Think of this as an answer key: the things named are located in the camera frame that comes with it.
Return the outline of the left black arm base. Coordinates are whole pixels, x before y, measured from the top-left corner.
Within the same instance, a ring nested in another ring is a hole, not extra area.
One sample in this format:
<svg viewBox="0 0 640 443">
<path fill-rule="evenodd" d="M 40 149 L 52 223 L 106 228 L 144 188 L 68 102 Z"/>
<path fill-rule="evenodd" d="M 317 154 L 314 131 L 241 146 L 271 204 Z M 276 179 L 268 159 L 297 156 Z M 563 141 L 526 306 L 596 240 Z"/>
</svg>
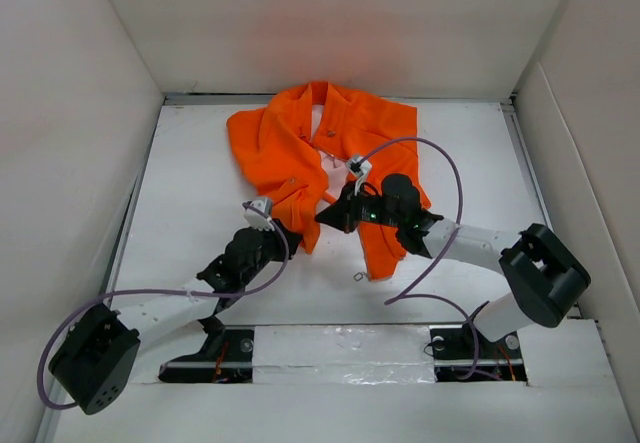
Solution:
<svg viewBox="0 0 640 443">
<path fill-rule="evenodd" d="M 252 383 L 255 328 L 228 327 L 215 316 L 199 323 L 206 334 L 200 349 L 164 363 L 158 379 L 168 384 Z"/>
</svg>

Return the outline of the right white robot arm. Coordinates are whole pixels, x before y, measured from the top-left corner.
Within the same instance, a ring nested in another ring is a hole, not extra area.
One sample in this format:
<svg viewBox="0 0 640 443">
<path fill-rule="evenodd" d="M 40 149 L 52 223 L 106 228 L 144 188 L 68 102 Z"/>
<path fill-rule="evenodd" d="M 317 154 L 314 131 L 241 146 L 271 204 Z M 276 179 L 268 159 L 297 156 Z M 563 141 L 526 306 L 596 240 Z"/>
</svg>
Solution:
<svg viewBox="0 0 640 443">
<path fill-rule="evenodd" d="M 508 293 L 484 304 L 462 344 L 483 357 L 500 339 L 537 324 L 555 328 L 591 283 L 591 276 L 547 226 L 533 223 L 520 232 L 460 225 L 422 206 L 418 189 L 402 174 L 386 176 L 378 193 L 347 183 L 336 202 L 320 211 L 320 224 L 351 233 L 364 223 L 392 228 L 409 253 L 454 260 L 503 276 Z"/>
</svg>

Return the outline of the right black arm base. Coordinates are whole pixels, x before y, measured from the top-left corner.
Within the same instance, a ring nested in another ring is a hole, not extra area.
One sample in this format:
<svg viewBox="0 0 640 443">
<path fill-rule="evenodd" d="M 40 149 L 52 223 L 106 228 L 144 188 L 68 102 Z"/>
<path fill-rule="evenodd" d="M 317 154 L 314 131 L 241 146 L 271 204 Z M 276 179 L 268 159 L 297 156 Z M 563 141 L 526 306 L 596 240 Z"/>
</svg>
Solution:
<svg viewBox="0 0 640 443">
<path fill-rule="evenodd" d="M 526 382 L 527 374 L 520 340 L 516 332 L 496 342 L 482 335 L 478 344 L 462 327 L 436 326 L 423 352 L 433 359 L 439 383 Z"/>
</svg>

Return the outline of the orange zip jacket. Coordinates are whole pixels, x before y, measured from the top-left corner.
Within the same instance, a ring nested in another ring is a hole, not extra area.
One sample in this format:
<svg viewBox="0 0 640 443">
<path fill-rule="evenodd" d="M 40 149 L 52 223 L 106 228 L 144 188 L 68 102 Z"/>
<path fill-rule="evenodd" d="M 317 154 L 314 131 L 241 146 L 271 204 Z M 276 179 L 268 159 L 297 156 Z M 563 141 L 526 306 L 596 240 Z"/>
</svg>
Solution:
<svg viewBox="0 0 640 443">
<path fill-rule="evenodd" d="M 274 203 L 273 215 L 302 235 L 312 253 L 322 226 L 315 220 L 352 180 L 345 163 L 368 155 L 368 183 L 407 175 L 420 184 L 417 110 L 326 81 L 286 89 L 265 107 L 240 111 L 227 121 L 229 142 L 242 174 Z"/>
</svg>

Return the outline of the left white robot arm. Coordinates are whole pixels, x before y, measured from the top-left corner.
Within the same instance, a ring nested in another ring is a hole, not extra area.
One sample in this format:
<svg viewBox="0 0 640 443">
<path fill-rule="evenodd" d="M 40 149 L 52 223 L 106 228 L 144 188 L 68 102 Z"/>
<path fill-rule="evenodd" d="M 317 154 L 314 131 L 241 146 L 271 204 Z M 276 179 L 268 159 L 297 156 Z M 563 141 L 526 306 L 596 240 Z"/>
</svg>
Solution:
<svg viewBox="0 0 640 443">
<path fill-rule="evenodd" d="M 147 289 L 147 301 L 111 309 L 106 302 L 124 296 L 119 290 L 70 316 L 61 329 L 61 345 L 45 362 L 73 406 L 87 415 L 103 411 L 126 387 L 143 348 L 251 295 L 249 284 L 270 263 L 286 265 L 302 237 L 277 219 L 271 224 L 269 230 L 238 230 L 224 252 L 179 289 Z"/>
</svg>

